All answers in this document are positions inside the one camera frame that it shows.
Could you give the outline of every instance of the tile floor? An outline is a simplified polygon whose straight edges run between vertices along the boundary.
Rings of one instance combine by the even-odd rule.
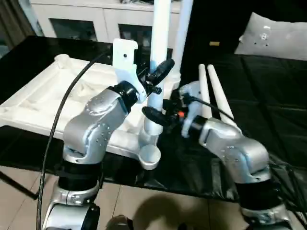
[[[38,190],[39,173],[7,167],[0,167],[0,170],[33,192]],[[55,176],[47,177],[43,213],[46,212],[55,180]],[[0,230],[34,230],[36,201],[2,181],[0,191]],[[105,183],[96,204],[101,208],[101,230],[112,216],[119,214],[132,219],[135,230],[175,230],[182,222],[198,230],[243,230],[247,226],[237,204],[117,184]],[[296,229],[302,230],[293,215],[291,217]]]

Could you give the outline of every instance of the glass cabinet door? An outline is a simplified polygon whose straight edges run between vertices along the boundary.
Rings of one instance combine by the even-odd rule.
[[[97,41],[94,24],[91,21],[72,19],[49,19],[58,38]]]
[[[46,37],[108,42],[102,8],[32,4]]]
[[[110,42],[113,42],[115,38],[131,39],[142,46],[142,50],[150,50],[153,12],[104,9],[104,14]],[[175,45],[178,21],[179,14],[172,13],[168,32],[168,48],[173,48]]]
[[[152,40],[151,26],[118,24],[118,29],[120,38],[134,40],[143,50],[150,51]]]

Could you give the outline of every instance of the white vertical pole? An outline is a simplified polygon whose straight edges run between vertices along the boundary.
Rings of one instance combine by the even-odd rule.
[[[180,79],[181,61],[182,61],[184,46],[187,39],[192,6],[193,6],[193,0],[182,0],[181,2],[178,31],[172,55],[172,59],[175,61],[175,65],[172,69],[172,72],[175,74],[175,77],[178,76],[179,79]]]
[[[206,75],[206,68],[204,64],[200,64],[198,66],[199,71],[199,78],[200,78],[200,87],[201,87],[201,98],[203,101],[210,103],[210,96],[209,96],[209,89],[208,89],[208,82],[207,82],[207,75]],[[202,105],[202,116],[206,118],[212,117],[211,108]]]
[[[232,111],[230,109],[226,95],[224,93],[224,90],[222,88],[222,85],[220,83],[220,80],[216,74],[216,71],[213,65],[208,65],[208,73],[209,73],[210,81],[212,84],[217,107],[223,110],[225,113],[227,113],[233,118],[234,116],[232,114]],[[230,125],[237,127],[236,123],[233,122],[231,119],[229,119],[224,114],[220,113],[220,116],[221,116],[221,120],[224,121],[225,123],[228,123]]]
[[[150,72],[155,71],[157,66],[166,60],[168,45],[168,29],[171,10],[171,0],[154,0],[153,32],[150,51]],[[158,84],[162,93],[152,93],[148,97],[148,106],[159,111],[162,110],[164,80]],[[145,118],[144,131],[151,136],[162,133],[163,127]]]

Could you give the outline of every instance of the black cloth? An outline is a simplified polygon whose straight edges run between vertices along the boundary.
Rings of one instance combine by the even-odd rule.
[[[50,65],[58,54],[91,60],[110,49],[111,44],[105,43],[29,37],[0,59],[0,103]],[[111,64],[111,60],[110,55],[102,62]],[[274,161],[293,165],[303,183],[307,177],[307,98],[304,95],[307,62],[220,55],[211,60],[207,58],[204,63],[214,64],[242,131],[260,141]],[[182,78],[189,82],[198,76],[184,71]],[[40,170],[46,136],[4,126],[0,128],[0,142],[1,165]],[[53,140],[47,161],[48,173],[55,173],[61,162],[62,147],[61,140]],[[237,200],[233,182],[219,159],[192,140],[182,138],[180,130],[164,132],[158,147],[162,157],[153,171],[143,170],[136,160],[107,153],[103,162],[105,181],[205,198]],[[275,168],[288,180],[283,167]]]
[[[182,70],[198,75],[198,65],[204,60],[234,53],[253,12],[274,21],[307,22],[307,1],[194,0]],[[219,42],[219,46],[210,46],[210,42]]]

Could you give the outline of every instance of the white frame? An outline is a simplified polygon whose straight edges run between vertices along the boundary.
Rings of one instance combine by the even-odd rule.
[[[143,25],[152,27],[154,22],[154,12],[150,11],[104,9],[104,13],[109,42],[113,42],[115,38],[120,38],[118,24]],[[178,23],[179,14],[171,13],[168,32],[168,48],[175,47]]]
[[[50,18],[91,21],[98,42],[109,42],[103,9],[79,6],[32,4],[46,37],[57,37]]]

